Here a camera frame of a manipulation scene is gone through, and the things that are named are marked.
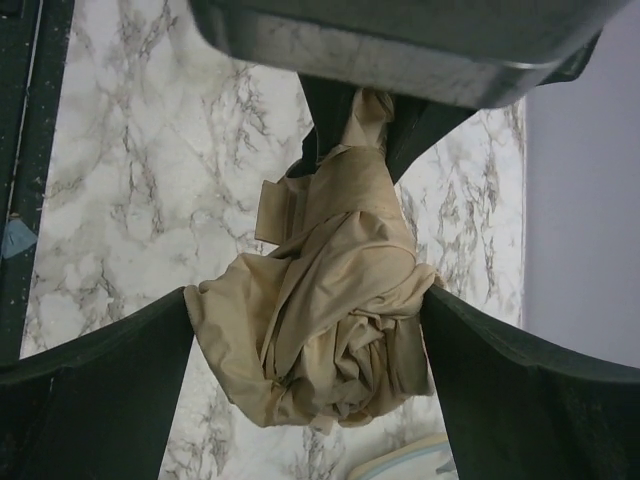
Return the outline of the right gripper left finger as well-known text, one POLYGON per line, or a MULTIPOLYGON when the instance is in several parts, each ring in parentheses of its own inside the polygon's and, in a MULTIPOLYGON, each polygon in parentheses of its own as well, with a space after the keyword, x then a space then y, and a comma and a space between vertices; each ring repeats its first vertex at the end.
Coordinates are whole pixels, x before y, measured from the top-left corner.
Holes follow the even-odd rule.
POLYGON ((158 478, 192 342, 176 289, 3 365, 2 478, 158 478))

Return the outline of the beige folding umbrella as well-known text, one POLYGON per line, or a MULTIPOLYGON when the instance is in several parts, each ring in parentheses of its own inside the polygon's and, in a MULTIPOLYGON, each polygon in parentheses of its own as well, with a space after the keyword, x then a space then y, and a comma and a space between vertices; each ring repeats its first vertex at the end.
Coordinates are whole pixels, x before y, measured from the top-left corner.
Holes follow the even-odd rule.
POLYGON ((390 95, 361 89, 317 170, 265 182, 255 236, 184 298, 229 401, 260 427, 354 427, 433 391, 419 311, 441 280, 417 260, 385 164, 390 95))

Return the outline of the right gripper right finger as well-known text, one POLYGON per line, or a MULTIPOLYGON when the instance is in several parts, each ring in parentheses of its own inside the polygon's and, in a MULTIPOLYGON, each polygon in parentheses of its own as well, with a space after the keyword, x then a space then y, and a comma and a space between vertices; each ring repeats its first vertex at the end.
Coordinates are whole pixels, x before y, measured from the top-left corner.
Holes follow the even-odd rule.
POLYGON ((546 341, 437 286, 422 330, 460 478, 638 478, 638 369, 546 341))

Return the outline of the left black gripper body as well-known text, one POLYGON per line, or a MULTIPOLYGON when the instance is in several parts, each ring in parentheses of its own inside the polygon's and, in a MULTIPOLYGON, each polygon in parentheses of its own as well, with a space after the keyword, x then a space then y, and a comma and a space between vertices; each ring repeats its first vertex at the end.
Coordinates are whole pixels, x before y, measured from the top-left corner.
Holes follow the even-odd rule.
POLYGON ((597 35, 611 1, 194 1, 236 59, 467 108, 515 102, 597 35))

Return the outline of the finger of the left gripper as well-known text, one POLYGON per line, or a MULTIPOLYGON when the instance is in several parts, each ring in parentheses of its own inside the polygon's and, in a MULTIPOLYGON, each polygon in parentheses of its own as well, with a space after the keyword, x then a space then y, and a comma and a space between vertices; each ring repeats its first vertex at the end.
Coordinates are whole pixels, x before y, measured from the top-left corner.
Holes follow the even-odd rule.
POLYGON ((300 75, 299 80, 313 121, 298 162, 301 177, 314 173, 320 161, 340 143, 357 88, 309 75, 300 75))
POLYGON ((397 96, 394 107, 386 148, 386 164, 393 183, 423 153, 475 114, 474 109, 408 96, 397 96))

